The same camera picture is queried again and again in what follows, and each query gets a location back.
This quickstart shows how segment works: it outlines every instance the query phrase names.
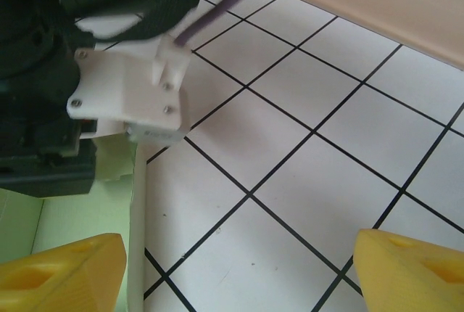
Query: white 3d printed bracket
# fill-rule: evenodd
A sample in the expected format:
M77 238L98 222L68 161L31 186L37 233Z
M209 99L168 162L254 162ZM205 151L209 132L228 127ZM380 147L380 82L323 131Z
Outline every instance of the white 3d printed bracket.
M163 36L156 57L79 49L80 83L68 99L76 120L97 120L94 134L126 132L131 141L171 145L189 132L187 100L181 85L191 50Z

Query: white tile floor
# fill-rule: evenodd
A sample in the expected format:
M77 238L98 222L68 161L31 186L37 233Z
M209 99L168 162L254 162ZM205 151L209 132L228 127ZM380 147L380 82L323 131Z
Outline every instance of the white tile floor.
M148 165L146 312L367 311L359 229L464 250L463 72L300 0L245 0L192 46L194 129Z

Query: light green surface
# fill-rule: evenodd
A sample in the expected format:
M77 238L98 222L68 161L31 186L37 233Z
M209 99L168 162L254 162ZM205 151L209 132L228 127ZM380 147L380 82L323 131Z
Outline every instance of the light green surface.
M96 181L91 192L86 195L46 199L43 201L43 207L40 200L15 195L15 202L22 200L23 203L11 208L9 200L13 197L9 198L7 209L12 215L25 214L26 211L32 213L32 209L38 209L38 225L31 221L26 226L17 221L19 225L13 227L15 230L8 238L0 237L0 248L3 248L4 243L13 243L15 237L22 238L24 234L28 234L28 238L32 234L29 242L24 240L25 243L29 243L28 252L24 255L30 253L32 243L32 251L36 253L97 234L121 234L128 254L128 265L115 311L142 312L146 160L142 151L128 143L124 136L108 136L95 142ZM0 207L4 203L5 198L0 197ZM27 218L33 220L34 217L29 213Z
M43 201L0 189L0 263L29 255Z

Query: screw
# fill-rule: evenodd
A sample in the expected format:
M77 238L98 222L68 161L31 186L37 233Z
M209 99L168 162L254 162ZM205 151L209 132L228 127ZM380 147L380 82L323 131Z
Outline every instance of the screw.
M76 51L75 55L76 55L76 57L78 59L85 59L85 58L87 58L88 53L86 51L84 51L83 49L79 49L79 50Z
M73 99L71 101L71 106L72 107L80 107L82 105L82 100L80 99Z

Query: black grout line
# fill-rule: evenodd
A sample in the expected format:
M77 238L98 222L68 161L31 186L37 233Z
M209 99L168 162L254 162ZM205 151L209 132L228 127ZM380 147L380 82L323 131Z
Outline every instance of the black grout line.
M356 163L358 163L359 165L361 165L362 167L364 167L365 169L367 169L368 171L370 171L372 174L374 174L375 176L377 176L378 178L382 179L383 181L385 181L388 185L394 187L396 190L399 190L401 189L401 187L399 185L396 185L393 181L391 181L390 179L388 179L387 177L383 176L382 174L380 174L378 171L376 171L375 169L373 169L372 167L370 167L369 165L366 165L363 161L361 161L360 159L358 159L357 157L355 157L354 155L350 154L348 151L346 151L345 149L342 149L341 147L339 147L337 144L335 144L334 142L332 142L330 139L327 139L325 136L323 136L321 133L319 132L315 132L315 135L318 137L318 138L321 138L323 141L325 141L327 144L330 144L332 147L334 147L335 149L337 149L338 151L340 151L343 155L346 155L347 157L351 158L352 160L354 160Z
M274 36L275 38L277 38L278 40L284 42L285 44L289 45L289 46L292 46L292 47L295 47L296 45L295 44L292 44L290 41L287 41L285 38L281 38L280 36L278 36L277 34L274 34L272 32L270 32L269 30L266 30L264 29L263 27L260 27L256 24L254 24L253 22L250 22L249 20L244 20L245 23L247 24L250 24L252 25L253 27L255 27L256 29L259 29L261 31L264 31L266 34L269 34L269 35L272 35Z
M248 91L252 92L255 96L258 96L259 98L261 98L262 100L264 100L266 103L268 103L270 106L276 108L278 111L282 112L285 116L288 116L289 118L291 118L293 121L299 123L301 126L305 127L308 131L312 131L312 128L309 127L306 123L304 123L303 121L301 121L300 119L294 117L290 112L286 111L285 109L282 109L281 107L279 107L277 104L273 103L272 101L270 101L268 98L264 97L262 94L260 94L259 92L256 92L254 89L250 88L250 87L247 87L246 88Z
M434 215L438 216L440 219L442 219L445 223L447 223L448 225L454 227L455 229L457 229L459 232L461 232L462 234L464 234L464 229L457 225L456 223L454 223L453 221L451 221L450 219L448 219L446 216L442 215L441 213L439 213L437 210L434 210L431 206L427 205L426 203L422 202L421 200L419 200L416 196L413 196L412 194L410 194L409 192L405 191L404 192L404 195L406 197L409 197L410 199L412 199L414 202L418 203L419 205L421 205L422 207L424 207L425 209L427 209L430 213L433 213Z
M319 252L316 248L314 248L306 239L304 239L298 232L293 230L290 225L288 225L285 221L279 218L270 208L267 207L263 202L261 202L256 196L250 194L250 198L259 205L271 218L277 221L282 227L285 228L293 237L298 239L300 243L302 243L312 254L317 256L321 261L323 261L333 272L336 274L340 273L340 270L332 264L332 262L327 259L321 252Z
M458 136L461 136L464 138L464 134L462 134L461 132L459 131L456 131L454 128L450 128L449 131L453 132L454 134L457 134Z
M348 262L343 266L343 269L341 270L340 274L335 277L335 279L332 281L331 285L328 286L327 290L323 293L322 297L319 299L319 301L316 303L314 308L311 310L311 312L318 312L321 310L321 308L324 306L326 301L330 298L334 290L337 288L339 283L342 281L344 275L348 272L349 268L353 264L353 257L351 257Z
M319 62L324 63L325 65L331 67L332 69L338 70L340 73L342 73L342 74L348 76L349 78L352 78L353 80L356 80L357 82L362 82L362 80L360 80L360 79L357 78L356 76L351 75L350 73L347 73L345 70L342 70L341 68L339 68L339 67L337 67L337 66L335 66L335 65L333 65L333 64L331 64L331 63L329 63L329 62L327 62L327 61L325 61L325 60L322 59L322 58L319 58L318 56L315 56L314 54L312 54L312 53L306 51L305 49L302 49L300 46L298 47L298 50L300 50L301 52L307 54L308 56L310 56L310 57L312 57L312 58L318 60Z
M347 275L344 275L342 278L351 288L355 290L355 292L363 296L363 291L361 290L361 288L356 283L354 283Z
M166 278L166 283L169 285L171 290L174 292L174 294L178 297L178 299L182 302L182 304L187 308L188 312L196 312L195 308L193 305L187 300L184 294L177 288L177 286L174 284L174 282L171 280L171 278Z
M200 118L193 126L190 128L191 131L193 131L196 127L198 127L201 123L203 123L208 117L210 117L212 114L217 112L221 107L229 103L233 98L237 97L241 92L245 90L245 87L240 88L236 93L232 94L230 97L228 97L224 102L220 103L217 107L215 107L213 110L211 110L209 113L207 113L205 116ZM159 152L151 156L147 161L146 164L148 165L151 161L153 161L155 158L160 156L164 151L169 149L169 147L163 147Z
M165 271L162 269L161 265L158 264L158 262L155 260L153 255L146 248L145 248L145 257L153 265L153 267L158 271L158 273L161 275L162 279L165 280L167 285L169 285L171 290L178 297L178 299L182 302L182 304L187 308L187 310L189 312L196 312L195 308L190 304L190 302L187 300L187 298L184 296L184 294L182 294L182 292L179 290L179 288L174 284L173 280L165 273Z
M394 206L397 205L401 196L402 196L402 192L398 191L395 197L393 197L393 200L391 200L389 205L385 208L384 212L377 219L376 223L372 226L373 229L380 228L381 224L385 221L386 217L392 212Z
M305 42L307 42L308 40L310 40L314 35L316 35L317 33L319 33L322 29L326 28L328 25L330 25L337 17L334 17L333 19L329 20L326 24L324 24L322 27L320 27L319 29L317 29L314 33L312 33L310 36L308 36L305 40L303 40L298 46L304 44ZM293 49L291 49L290 51L288 51L286 54L284 54L281 58L279 58L278 60L276 60L270 67L268 67L267 69L265 69L264 71L262 71L257 77L255 77L253 80L251 80L250 82L248 82L248 84L246 85L246 87L250 87L253 83L255 83L256 81L258 81L261 77L264 76L264 74L266 74L269 70L271 70L272 68L274 68L277 64L279 64L280 62L282 62L284 59L286 59L288 56L290 56L290 54L292 54L293 52L295 52L297 49L298 49L298 46L294 47Z
M205 1L208 2L208 3L210 3L210 4L213 4L213 5L214 5L214 3L211 2L211 1L209 1L209 0L205 0ZM302 43L300 43L299 45L294 45L294 44L292 44L291 42L287 41L286 39L281 38L280 36L278 36L278 35L276 35L276 34L270 32L269 30L266 30L266 29L264 29L264 28L262 28L262 27L260 27L260 26L258 26L258 25L256 25L256 24L254 24L253 22L250 22L247 18L248 18L248 17L251 17L254 13L251 14L250 16L248 16L248 17L245 18L245 19L242 18L242 17L240 17L240 16L238 16L238 15L236 15L236 14L234 14L234 13L232 13L232 12L229 12L229 13L230 13L231 15L233 15L234 17L237 17L237 18L241 19L241 21L246 22L246 23L248 23L248 24L250 24L250 25L256 27L257 29L260 29L261 31L264 31L265 33L274 36L275 38L277 38L278 40L284 42L285 44L288 44L289 46L293 46L293 47L298 48L298 50L300 50L301 52L303 52L303 53L307 54L308 56L310 56L310 57L312 57L312 58L318 60L319 62L324 63L325 65L327 65L327 66L329 66L329 67L332 67L332 68L335 69L335 70L338 70L340 73L342 73L342 74L344 74L344 75L346 75L346 76L352 78L353 80L356 80L356 81L358 81L358 82L362 82L362 81L361 81L359 78L357 78L356 76L353 76L353 75L351 75L350 73L348 73L348 72L342 70L341 68L339 68L339 67L337 67L337 66L335 66L335 65L332 65L331 63L325 61L324 59L321 59L321 58L319 58L318 56L315 56L314 54L312 54L312 53L310 53L310 52L308 52L308 51L302 49L302 48L301 48L302 45L305 44L308 40L304 40L304 41L303 41ZM196 50L202 48L204 45L206 45L206 44L208 44L209 42L215 40L217 37L223 35L225 32L227 32L227 31L229 31L230 29L232 29L233 27L237 26L239 23L240 23L240 22L237 22L236 24L232 25L231 27L225 29L222 33L218 34L216 37L212 38L211 40L205 42L203 45L201 45L200 47L198 47ZM377 92L380 93L380 94L383 94L385 97L390 98L391 100L395 101L396 103L398 103L398 104L400 104L400 105L403 105L404 107L407 107L408 109L414 111L415 113L417 113L417 114L419 114L419 115L421 115L421 116L423 116L423 117L425 117L425 118L428 118L430 121L432 121L432 122L434 122L434 123L436 123L436 124L438 124L438 125L440 125L440 126L442 126L442 127L445 126L445 124L441 123L440 121L438 121L438 120L432 118L431 116L425 114L424 112L421 112L420 110L415 109L414 107L411 107L410 105L406 104L405 102L402 102L401 100L399 100L399 99L397 99L397 98L394 98L393 96L387 94L386 92L384 92L384 91L382 91L382 90L380 90L380 89L377 89L376 87L370 85L369 83L365 83L365 85L366 85L367 87L369 87L370 89L372 89L372 90L374 90L374 91L377 91Z
M220 103L217 107L215 107L213 110L211 110L209 113L207 113L203 118L201 118L197 123L195 123L191 129L195 129L196 127L198 127L201 123L203 123L206 119L208 119L212 114L214 114L215 112L217 112L221 107L223 107L224 105L226 105L227 103L229 103L233 98L237 97L241 92L243 92L245 90L244 87L242 87L241 89L239 89L237 92L235 92L234 94L232 94L230 97L228 97L224 102Z
M387 58L385 58L382 63L376 67L366 78L363 82L359 83L322 121L319 122L319 124L314 127L311 133L309 133L303 140L301 140L298 145L293 148L292 151L290 151L287 156L285 156L282 161L280 161L252 190L251 193L254 194L287 160L290 159L291 156L295 154L299 150L300 147L302 147L306 141L321 127L323 126L332 116L335 115L335 113L343 106L345 105L348 100L353 97L353 95L363 86L363 84L378 70L381 68L385 62L388 61L400 48L401 46L398 46Z
M206 152L204 152L198 145L192 142L189 137L185 137L185 140L197 151L201 156L206 158L213 166L215 166L224 176L226 176L230 181L232 181L235 186L237 186L241 191L243 191L245 194L248 193L248 190L245 186L243 186L237 179L232 177L232 175L226 171L224 168L222 168L216 161L214 161L209 155L207 155Z
M423 116L423 117L425 117L425 118L428 118L430 121L436 123L437 125L439 125L439 126L441 126L441 127L445 127L445 126L446 126L444 123L441 123L440 121L438 121L438 120L434 119L433 117L431 117L431 116L425 114L424 112L421 112L421 111L415 109L414 107L411 107L410 105L408 105L408 104L402 102L401 100L399 100L399 99L397 99L397 98L395 98L395 97L392 97L391 95L385 93L385 92L382 91L381 89L377 89L376 87L370 85L368 82L365 84L365 86L368 87L368 88L370 88L370 89L372 89L372 90L374 90L374 91L376 91L376 92L378 92L378 93L380 93L380 94L383 94L385 97L387 97L387 98L393 100L394 102L396 102L396 103L402 105L403 107L406 107L406 108L409 109L409 110L412 110L412 111L415 112L416 114L419 114L420 116Z
M235 204L195 245L186 252L182 258L180 258L166 274L170 276L178 267L187 260L212 234L216 232L224 223L229 219L247 200L249 199L248 194L245 195L237 204Z
M159 152L157 152L156 154L154 154L153 156L151 156L147 161L146 161L146 164L148 165L151 161L153 161L155 158L157 158L158 156L160 156L164 151L166 151L167 149L169 149L169 147L163 147Z
M144 300L146 300L148 296L150 296L164 281L165 279L161 277L150 288L148 288L144 293Z
M298 145L296 145L277 165L275 165L275 167L273 169L271 169L269 171L268 174L265 175L265 177L263 179L261 179L261 181L258 182L258 184L256 184L256 186L250 191L252 194L254 194L266 181L269 180L269 178L271 176L274 175L274 173L280 168L282 167L282 165L287 162L288 160L290 160L290 158L295 154L295 152L297 152L299 150L300 147L302 147L303 145L305 145L305 143L314 135L314 131L311 131L306 137L303 138L303 140L301 140L300 143L298 143Z
M386 217L390 214L390 212L393 210L394 206L398 203L399 199L403 195L403 192L406 192L407 188L411 183L413 182L414 178L419 174L421 171L422 167L426 164L427 160L430 158L430 156L434 153L435 149L438 147L440 142L443 140L444 136L448 132L448 130L451 128L453 123L457 120L459 117L460 113L464 110L464 103L461 104L457 112L452 116L451 120L449 123L444 127L443 131L438 135L438 137L435 139L434 143L432 146L428 149L424 157L422 157L422 160L418 163L418 165L414 168L413 172L407 178L401 189L398 191L397 195L394 197L394 199L390 202L388 207L385 209L385 211L382 213L380 218L376 221L376 223L373 226L373 229L378 229L381 224L385 221Z
M227 33L230 29L233 29L235 28L237 25L239 25L240 23L242 23L243 20L239 20L238 22L232 24L230 27L224 29L223 31L221 31L220 33L218 33L216 36L214 36L213 38L211 38L210 40L208 41L205 41L203 44L201 44L200 46L198 46L197 48L195 48L193 50L193 53L197 54L196 52L201 49L203 46L206 46L208 44L210 44L212 41L216 40L217 38L219 38L220 36L222 36L223 34Z
M216 4L214 2L211 2L210 0L204 0L206 1L207 3L213 5L213 6L216 6ZM230 29L233 29L235 28L237 25L239 25L240 23L242 23L243 21L246 21L248 17L251 17L252 15L254 15L255 13L258 13L259 11L261 11L262 9L264 9L265 7L269 6L270 4L272 4L274 1L276 0L271 0L269 1L267 4L265 4L264 6L260 7L259 9L257 9L256 11L254 11L253 13L251 13L249 16L243 18L243 17L240 17L239 15L236 15L235 13L232 13L230 11L227 11L228 14L230 15L233 15L234 17L238 18L239 21L234 23L233 25L231 25L230 27L226 28L225 30L221 31L219 34L217 34L214 38L211 38L210 40L204 42L203 44L201 44L200 46L198 46L197 48L195 48L194 52L198 51L199 49L201 49L202 47L208 45L209 43L211 43L212 41L214 41L215 39L219 38L221 35L227 33Z
M219 70L222 74L228 76L229 78L231 78L232 80L234 80L235 82L237 82L239 85L242 85L242 86L245 86L245 84L243 82L241 82L238 78L236 78L235 76L229 74L227 71L225 71L224 69L222 69L221 67L217 66L215 63L211 62L209 59L207 59L206 57L202 56L200 53L197 53L197 52L194 52L194 54L198 57L198 58L201 58L203 59L206 63L208 63L209 65L211 65L212 67L216 68L217 70Z

